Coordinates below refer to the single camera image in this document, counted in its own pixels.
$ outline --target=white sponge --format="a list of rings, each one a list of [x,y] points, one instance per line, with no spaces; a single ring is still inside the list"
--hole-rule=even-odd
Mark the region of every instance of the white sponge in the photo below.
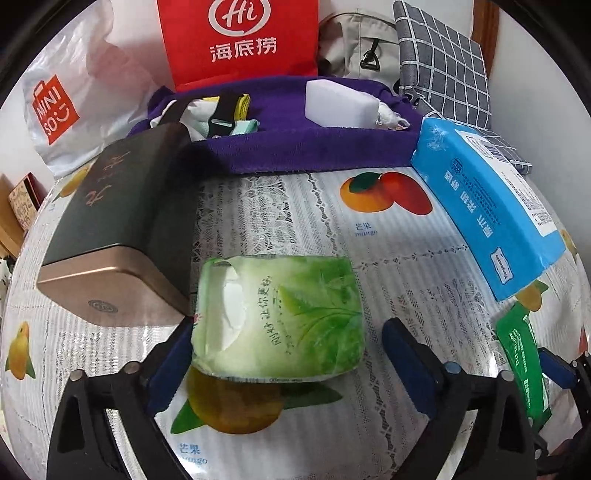
[[[378,109],[368,93],[325,79],[306,84],[306,118],[321,127],[376,128]]]

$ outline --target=grey checkered cloth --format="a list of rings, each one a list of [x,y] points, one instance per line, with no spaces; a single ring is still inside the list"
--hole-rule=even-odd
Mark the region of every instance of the grey checkered cloth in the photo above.
[[[424,116],[447,118],[478,130],[525,175],[531,163],[488,130],[491,99],[480,45],[402,0],[394,2],[400,42],[400,95]]]

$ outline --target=orange fruit print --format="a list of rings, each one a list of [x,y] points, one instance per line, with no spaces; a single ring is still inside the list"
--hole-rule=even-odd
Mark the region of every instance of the orange fruit print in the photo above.
[[[390,198],[383,185],[379,182],[359,193],[351,193],[353,179],[347,180],[340,188],[340,197],[345,205],[355,212],[375,213],[388,210],[394,201]]]
[[[352,177],[343,183],[340,196],[355,212],[381,212],[394,203],[415,215],[428,215],[433,211],[423,188],[408,175],[397,171],[381,175],[366,172]]]

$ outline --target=tablecloth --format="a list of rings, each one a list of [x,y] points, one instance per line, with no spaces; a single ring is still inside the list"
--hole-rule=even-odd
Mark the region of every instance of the tablecloth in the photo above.
[[[183,384],[157,423],[193,478],[390,478],[427,423],[381,348],[381,326],[391,317],[399,317],[442,361],[455,361],[468,373],[496,376],[508,368],[494,325],[515,299],[495,301],[461,234],[413,169],[371,171],[393,170],[417,181],[433,205],[430,214],[415,215],[397,204],[375,213],[347,207],[341,186],[367,170],[213,179],[196,186],[193,291],[200,266],[210,257],[345,255],[362,292],[367,349],[355,372],[326,383],[341,400],[286,410],[269,428],[246,436],[207,426],[171,434],[187,398]],[[5,362],[20,325],[30,327],[36,378],[19,381],[10,371],[0,378],[11,442],[32,480],[45,478],[51,429],[69,373],[77,368],[89,375],[116,372],[128,361],[145,358],[173,330],[91,325],[36,289],[48,243],[70,200],[59,196],[67,181],[50,192],[27,235],[1,333]],[[567,250],[540,280],[550,288],[542,309],[530,317],[538,344],[571,361],[579,356],[582,327],[591,332],[591,292],[582,262]],[[552,447],[580,423],[572,398],[550,383],[548,389],[554,416],[543,434]],[[108,415],[132,477],[143,478],[121,422],[116,413]],[[453,475],[473,419],[466,416],[441,478]]]

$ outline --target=tissue box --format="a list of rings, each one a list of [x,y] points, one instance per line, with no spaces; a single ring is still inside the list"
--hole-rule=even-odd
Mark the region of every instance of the tissue box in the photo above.
[[[474,129],[426,118],[412,165],[466,239],[497,300],[562,256],[564,242],[539,198]]]

